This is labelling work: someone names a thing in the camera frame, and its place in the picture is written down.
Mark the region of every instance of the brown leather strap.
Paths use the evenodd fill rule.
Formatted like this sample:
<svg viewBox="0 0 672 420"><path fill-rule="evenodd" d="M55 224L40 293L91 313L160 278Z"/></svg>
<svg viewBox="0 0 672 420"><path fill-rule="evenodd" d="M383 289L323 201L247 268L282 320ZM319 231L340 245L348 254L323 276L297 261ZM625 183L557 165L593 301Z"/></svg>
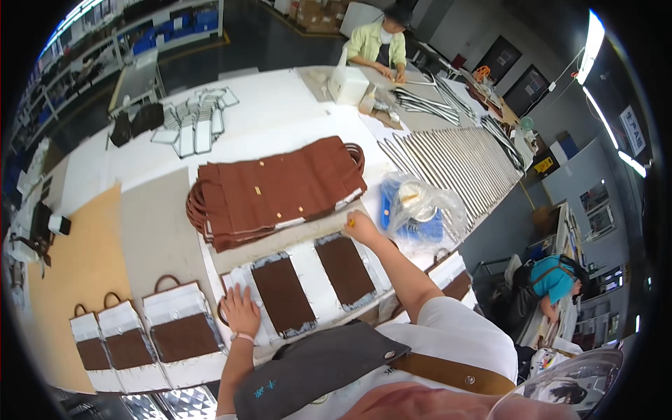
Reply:
<svg viewBox="0 0 672 420"><path fill-rule="evenodd" d="M567 357L570 358L570 359L573 359L573 358L575 358L575 357L577 356L577 355L575 355L575 354L569 353L568 351L560 350L560 349L557 349L557 348L555 348L555 347L542 347L542 349L550 349L550 350L553 350L553 351L557 351L558 353L560 353L560 354L562 354L562 355L565 355L565 356L567 356Z"/></svg>
<svg viewBox="0 0 672 420"><path fill-rule="evenodd" d="M75 305L75 318L77 318L79 315L77 315L77 308L82 308L84 310L84 313L87 313L88 310L82 305L81 303L78 303Z"/></svg>
<svg viewBox="0 0 672 420"><path fill-rule="evenodd" d="M219 320L222 321L222 324L224 324L224 325L226 325L226 326L228 327L228 322L227 322L226 319L224 319L224 317L222 316L222 307L221 307L221 305L220 305L220 306L217 306L217 316L219 317Z"/></svg>
<svg viewBox="0 0 672 420"><path fill-rule="evenodd" d="M411 353L388 366L476 394L504 395L515 388L513 382L491 370L424 354Z"/></svg>
<svg viewBox="0 0 672 420"><path fill-rule="evenodd" d="M537 277L537 280L534 280L534 282L532 283L531 286L534 286L535 284L537 284L537 283L539 282L539 280L541 280L542 278L546 277L546 274L552 272L552 271L555 270L556 268L559 268L559 269L561 269L562 271L564 271L565 273L567 273L567 274L569 275L570 278L572 278L572 279L574 278L574 275L573 275L567 268L563 267L563 266L562 266L562 263L560 262L560 260L558 260L558 266L557 266L557 267L551 267L551 268L547 269L542 275L540 275L539 277Z"/></svg>
<svg viewBox="0 0 672 420"><path fill-rule="evenodd" d="M169 278L170 280L173 280L178 286L181 286L182 283L179 282L179 280L175 276L171 276L170 274L164 274L163 276L159 277L157 280L157 283L154 285L154 293L159 293L159 284L161 283L161 280Z"/></svg>
<svg viewBox="0 0 672 420"><path fill-rule="evenodd" d="M116 294L115 292L108 292L108 294L106 294L105 297L103 298L103 307L104 307L105 309L108 308L108 296L110 296L110 295L112 295L112 296L114 296L115 298L117 298L117 300L118 300L117 304L119 304L119 303L122 302L122 299L119 297L118 294Z"/></svg>
<svg viewBox="0 0 672 420"><path fill-rule="evenodd" d="M347 152L350 154L352 160L355 162L355 165L357 165L357 171L360 173L360 175L363 175L364 151L358 144L355 143L345 143L345 148L347 149Z"/></svg>

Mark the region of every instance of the bracelet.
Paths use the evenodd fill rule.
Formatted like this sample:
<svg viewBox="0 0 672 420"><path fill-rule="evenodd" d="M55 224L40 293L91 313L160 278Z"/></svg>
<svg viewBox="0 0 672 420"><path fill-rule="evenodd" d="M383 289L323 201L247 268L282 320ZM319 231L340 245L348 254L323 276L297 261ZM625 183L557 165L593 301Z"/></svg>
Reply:
<svg viewBox="0 0 672 420"><path fill-rule="evenodd" d="M252 344L254 344L254 337L249 336L247 334L241 334L241 333L234 333L233 337L231 337L231 341L235 340L238 337L244 338L246 340L250 340L250 341L252 341Z"/></svg>

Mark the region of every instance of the apron strap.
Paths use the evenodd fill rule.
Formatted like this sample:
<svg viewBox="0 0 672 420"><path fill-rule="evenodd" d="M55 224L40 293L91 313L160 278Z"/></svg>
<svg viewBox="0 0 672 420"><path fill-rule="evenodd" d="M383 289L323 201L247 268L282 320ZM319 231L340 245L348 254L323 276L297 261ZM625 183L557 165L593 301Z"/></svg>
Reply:
<svg viewBox="0 0 672 420"><path fill-rule="evenodd" d="M546 274L552 272L552 271L555 270L556 268L561 269L562 271L564 271L565 273L567 273L567 274L569 275L570 278L574 279L574 275L573 275L567 268L563 267L563 266L562 266L562 263L560 262L560 260L558 260L558 266L557 266L557 267L551 267L551 268L547 269L542 275L540 275L539 277L537 277L537 279L534 280L534 282L532 282L532 284L530 284L530 285L531 285L531 286L534 286L534 285L537 284L542 278L546 277Z"/></svg>
<svg viewBox="0 0 672 420"><path fill-rule="evenodd" d="M388 366L476 394L504 395L515 388L512 381L491 370L419 353L402 356Z"/></svg>

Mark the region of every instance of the leather strip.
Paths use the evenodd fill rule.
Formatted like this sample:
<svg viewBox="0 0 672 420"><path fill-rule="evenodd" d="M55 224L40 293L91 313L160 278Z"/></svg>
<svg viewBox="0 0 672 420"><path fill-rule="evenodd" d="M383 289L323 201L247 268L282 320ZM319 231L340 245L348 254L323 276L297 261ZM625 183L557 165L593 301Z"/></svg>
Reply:
<svg viewBox="0 0 672 420"><path fill-rule="evenodd" d="M165 279L173 280L178 286L181 286L181 283L175 276L171 276L170 274L164 274L163 276L159 277L157 283L154 285L154 293L159 293L159 284L161 283L162 280Z"/></svg>
<svg viewBox="0 0 672 420"><path fill-rule="evenodd" d="M75 305L75 318L77 318L79 316L79 315L77 315L77 309L78 308L82 308L84 310L83 314L86 314L88 312L88 310L86 310L84 305L82 305L81 303L78 303L78 304Z"/></svg>
<svg viewBox="0 0 672 420"><path fill-rule="evenodd" d="M108 309L108 296L114 296L115 298L117 298L117 305L119 305L119 303L122 302L122 299L119 297L118 294L116 294L115 292L108 292L105 295L105 297L103 298L103 307L105 309Z"/></svg>
<svg viewBox="0 0 672 420"><path fill-rule="evenodd" d="M513 382L491 370L419 353L404 355L388 366L475 394L504 395L515 388Z"/></svg>

